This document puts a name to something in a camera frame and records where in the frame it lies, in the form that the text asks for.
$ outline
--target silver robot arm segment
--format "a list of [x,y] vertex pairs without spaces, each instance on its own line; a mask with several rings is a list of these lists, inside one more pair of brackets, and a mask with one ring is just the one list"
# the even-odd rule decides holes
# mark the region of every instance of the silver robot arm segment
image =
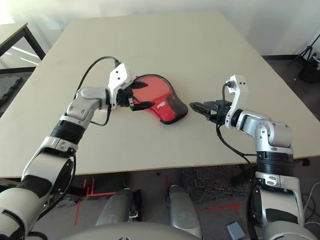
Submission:
[[[110,73],[107,88],[84,87],[77,91],[51,135],[26,165],[20,184],[0,193],[0,238],[28,235],[48,199],[63,192],[70,183],[73,157],[95,111],[116,108],[118,91],[125,90],[133,81],[122,63]],[[130,96],[120,102],[133,105]]]

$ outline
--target gray carpet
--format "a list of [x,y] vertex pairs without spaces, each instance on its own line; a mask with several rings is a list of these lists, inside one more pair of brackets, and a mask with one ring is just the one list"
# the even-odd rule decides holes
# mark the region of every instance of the gray carpet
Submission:
[[0,75],[0,106],[7,101],[21,81],[21,76]]
[[238,165],[182,168],[184,188],[195,204],[212,200],[228,199],[232,196],[246,196],[249,179],[233,186],[230,178],[241,173]]

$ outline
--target table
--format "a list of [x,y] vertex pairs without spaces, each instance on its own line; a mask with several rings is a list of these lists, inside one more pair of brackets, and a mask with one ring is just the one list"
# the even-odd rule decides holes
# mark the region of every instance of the table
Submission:
[[[79,81],[98,57],[115,56],[135,75],[159,74],[180,99],[221,99],[223,83],[245,76],[247,108],[293,129],[296,158],[320,155],[320,123],[237,30],[216,11],[73,20],[0,118],[0,177],[20,176],[72,101]],[[113,62],[98,63],[84,86],[107,86]],[[106,113],[97,112],[103,122]],[[90,125],[79,143],[77,174],[244,163],[218,139],[212,122],[189,107],[171,125],[147,111],[112,111],[107,126]],[[242,152],[254,140],[222,129]]]
[[[23,37],[41,60],[45,57],[45,52],[30,32],[27,24],[26,22],[17,22],[0,25],[0,57]],[[0,74],[32,72],[34,69],[35,67],[0,69]]]

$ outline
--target red wrist rest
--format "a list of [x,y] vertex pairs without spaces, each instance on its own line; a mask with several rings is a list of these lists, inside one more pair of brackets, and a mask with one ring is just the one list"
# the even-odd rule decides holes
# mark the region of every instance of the red wrist rest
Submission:
[[188,113],[187,106],[178,98],[170,82],[156,74],[146,74],[135,81],[141,81],[148,86],[133,89],[134,103],[154,102],[147,109],[163,124],[173,124]]

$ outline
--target black table leg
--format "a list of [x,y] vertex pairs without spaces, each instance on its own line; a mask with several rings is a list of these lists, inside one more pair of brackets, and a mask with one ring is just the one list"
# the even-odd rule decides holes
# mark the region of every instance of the black table leg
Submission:
[[43,49],[41,48],[41,46],[39,45],[39,43],[37,42],[37,40],[35,39],[35,37],[32,35],[32,33],[30,32],[29,28],[27,26],[24,27],[23,29],[25,35],[24,38],[27,40],[27,42],[30,44],[30,46],[32,47],[32,49],[34,50],[34,52],[39,56],[39,58],[42,60],[45,57],[45,52],[43,51]]

